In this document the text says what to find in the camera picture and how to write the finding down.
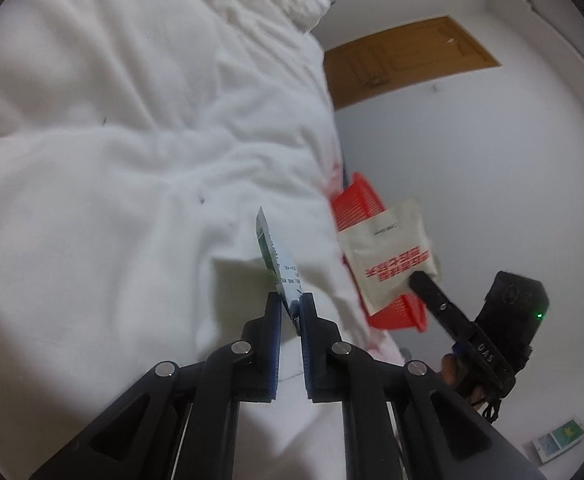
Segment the person right hand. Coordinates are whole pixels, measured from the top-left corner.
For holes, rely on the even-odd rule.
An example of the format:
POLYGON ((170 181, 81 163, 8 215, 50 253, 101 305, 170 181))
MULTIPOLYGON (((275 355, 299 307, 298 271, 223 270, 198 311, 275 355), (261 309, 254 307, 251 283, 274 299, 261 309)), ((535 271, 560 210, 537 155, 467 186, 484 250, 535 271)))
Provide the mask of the person right hand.
POLYGON ((456 389, 466 377, 467 370, 454 354, 447 353, 441 360, 440 375, 450 388, 456 389))

